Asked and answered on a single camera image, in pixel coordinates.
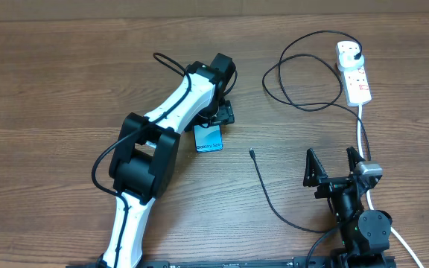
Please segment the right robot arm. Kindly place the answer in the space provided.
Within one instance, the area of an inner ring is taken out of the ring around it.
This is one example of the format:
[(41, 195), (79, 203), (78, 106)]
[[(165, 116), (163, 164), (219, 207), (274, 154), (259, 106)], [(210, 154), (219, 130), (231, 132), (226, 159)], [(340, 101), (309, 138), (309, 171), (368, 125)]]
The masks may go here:
[(373, 189), (383, 176), (382, 167), (367, 161), (353, 147), (346, 149), (349, 175), (330, 177), (313, 149), (306, 152), (305, 187), (315, 187), (317, 199), (330, 202), (337, 225), (319, 238), (308, 252), (308, 267), (317, 246), (339, 232), (343, 246), (330, 251), (324, 267), (395, 267), (393, 257), (384, 251), (390, 248), (392, 218), (382, 210), (367, 210), (361, 197)]

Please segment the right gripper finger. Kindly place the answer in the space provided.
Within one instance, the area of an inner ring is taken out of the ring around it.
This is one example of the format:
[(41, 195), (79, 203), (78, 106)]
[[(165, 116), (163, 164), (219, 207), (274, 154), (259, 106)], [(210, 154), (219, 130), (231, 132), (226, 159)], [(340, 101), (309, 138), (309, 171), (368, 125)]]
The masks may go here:
[(303, 179), (304, 187), (314, 187), (323, 183), (328, 178), (324, 167), (319, 161), (316, 153), (312, 148), (309, 148), (306, 152), (306, 167), (305, 175)]
[(357, 164), (364, 162), (365, 159), (353, 147), (348, 147), (346, 149), (346, 152), (347, 152), (350, 172), (353, 174), (360, 174), (360, 171), (357, 168)]

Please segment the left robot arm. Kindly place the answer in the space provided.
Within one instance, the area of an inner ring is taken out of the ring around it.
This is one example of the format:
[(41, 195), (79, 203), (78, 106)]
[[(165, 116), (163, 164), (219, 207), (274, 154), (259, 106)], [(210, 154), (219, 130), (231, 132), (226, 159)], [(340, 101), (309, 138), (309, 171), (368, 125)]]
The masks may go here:
[(96, 188), (115, 197), (116, 210), (107, 250), (94, 267), (137, 267), (153, 204), (171, 181), (183, 132), (234, 123), (225, 99), (238, 77), (231, 57), (217, 54), (208, 65), (180, 65), (155, 52), (153, 58), (182, 77), (157, 108), (123, 121), (118, 140), (99, 155), (91, 177)]

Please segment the blue screen Galaxy smartphone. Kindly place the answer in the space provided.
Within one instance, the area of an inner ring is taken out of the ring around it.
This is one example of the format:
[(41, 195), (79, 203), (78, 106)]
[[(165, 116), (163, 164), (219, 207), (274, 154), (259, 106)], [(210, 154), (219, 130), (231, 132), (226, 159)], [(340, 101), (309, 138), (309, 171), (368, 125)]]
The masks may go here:
[(194, 140), (198, 153), (208, 153), (223, 149), (220, 126), (195, 125)]

